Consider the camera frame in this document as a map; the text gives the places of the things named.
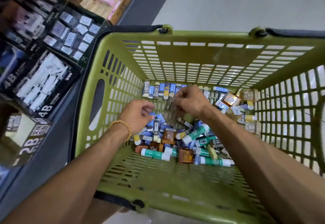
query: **beaded bracelet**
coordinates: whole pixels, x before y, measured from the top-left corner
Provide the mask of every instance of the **beaded bracelet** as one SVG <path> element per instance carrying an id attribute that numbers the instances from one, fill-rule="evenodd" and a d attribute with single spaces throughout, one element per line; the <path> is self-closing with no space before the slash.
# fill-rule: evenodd
<path id="1" fill-rule="evenodd" d="M 125 121 L 123 121 L 123 120 L 117 120 L 117 121 L 113 121 L 113 122 L 109 125 L 108 129 L 109 129 L 113 124 L 116 124 L 116 123 L 122 123 L 122 124 L 125 125 L 125 126 L 127 127 L 127 129 L 129 130 L 129 136 L 128 136 L 128 138 L 125 140 L 125 142 L 127 142 L 127 141 L 131 138 L 131 136 L 133 135 L 132 132 L 131 132 L 131 128 L 130 128 L 129 124 L 127 124 L 127 123 L 126 123 Z"/>

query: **green glue stick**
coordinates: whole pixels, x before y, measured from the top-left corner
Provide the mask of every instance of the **green glue stick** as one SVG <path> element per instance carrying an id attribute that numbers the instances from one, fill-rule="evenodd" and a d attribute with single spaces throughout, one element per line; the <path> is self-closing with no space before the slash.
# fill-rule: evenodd
<path id="1" fill-rule="evenodd" d="M 201 147 L 201 146 L 205 146 L 206 144 L 209 144 L 211 140 L 213 139 L 218 139 L 217 136 L 210 136 L 204 139 L 199 139 L 195 142 L 195 146 L 196 147 Z"/>
<path id="2" fill-rule="evenodd" d="M 184 142 L 184 144 L 188 145 L 193 140 L 195 140 L 198 136 L 200 136 L 202 133 L 209 131 L 209 129 L 210 128 L 207 124 L 202 124 L 202 126 L 198 127 L 198 129 L 193 130 L 193 132 L 191 132 L 189 135 L 186 135 L 184 138 L 182 138 L 182 141 Z"/>
<path id="3" fill-rule="evenodd" d="M 224 167 L 230 167 L 232 165 L 232 160 L 230 159 L 217 159 L 213 160 L 210 157 L 200 156 L 200 164 L 207 164 L 207 165 L 218 165 Z"/>
<path id="4" fill-rule="evenodd" d="M 193 150 L 194 150 L 194 154 L 196 155 L 207 156 L 207 157 L 210 156 L 208 150 L 206 149 L 194 147 Z"/>
<path id="5" fill-rule="evenodd" d="M 166 147 L 164 153 L 167 153 L 168 155 L 177 157 L 177 150 L 170 148 L 170 147 Z"/>
<path id="6" fill-rule="evenodd" d="M 141 156 L 151 157 L 151 158 L 155 158 L 155 159 L 163 160 L 163 161 L 170 160 L 170 155 L 167 153 L 153 151 L 153 150 L 149 150 L 149 149 L 145 149 L 145 148 L 143 148 L 141 150 Z"/>

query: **hand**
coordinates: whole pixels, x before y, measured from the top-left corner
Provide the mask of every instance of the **hand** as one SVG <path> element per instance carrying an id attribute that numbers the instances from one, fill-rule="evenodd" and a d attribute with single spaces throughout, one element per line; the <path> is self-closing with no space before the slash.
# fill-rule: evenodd
<path id="1" fill-rule="evenodd" d="M 147 100 L 134 100 L 124 107 L 120 119 L 129 124 L 132 134 L 136 134 L 155 118 L 149 115 L 154 108 L 155 105 Z"/>
<path id="2" fill-rule="evenodd" d="M 201 118 L 203 108 L 211 105 L 197 86 L 180 89 L 175 94 L 173 103 L 176 105 L 180 117 L 183 117 L 185 113 L 190 113 L 199 119 Z"/>

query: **person's right hand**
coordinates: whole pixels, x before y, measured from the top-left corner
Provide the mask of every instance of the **person's right hand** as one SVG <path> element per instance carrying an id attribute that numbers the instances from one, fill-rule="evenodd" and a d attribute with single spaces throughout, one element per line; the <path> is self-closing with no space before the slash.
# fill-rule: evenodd
<path id="1" fill-rule="evenodd" d="M 180 89 L 175 94 L 173 104 L 176 105 L 180 112 L 180 117 L 183 117 L 185 113 L 190 113 L 198 118 L 201 117 L 203 108 L 211 105 L 197 86 L 183 87 Z"/>

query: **person's left hand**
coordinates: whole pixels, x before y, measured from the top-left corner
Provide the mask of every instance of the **person's left hand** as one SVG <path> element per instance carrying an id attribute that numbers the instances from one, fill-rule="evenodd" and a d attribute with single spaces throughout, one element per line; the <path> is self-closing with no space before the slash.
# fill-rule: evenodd
<path id="1" fill-rule="evenodd" d="M 136 134 L 155 118 L 154 115 L 149 115 L 154 108 L 155 105 L 152 102 L 134 100 L 124 107 L 120 119 L 129 124 L 132 134 Z"/>

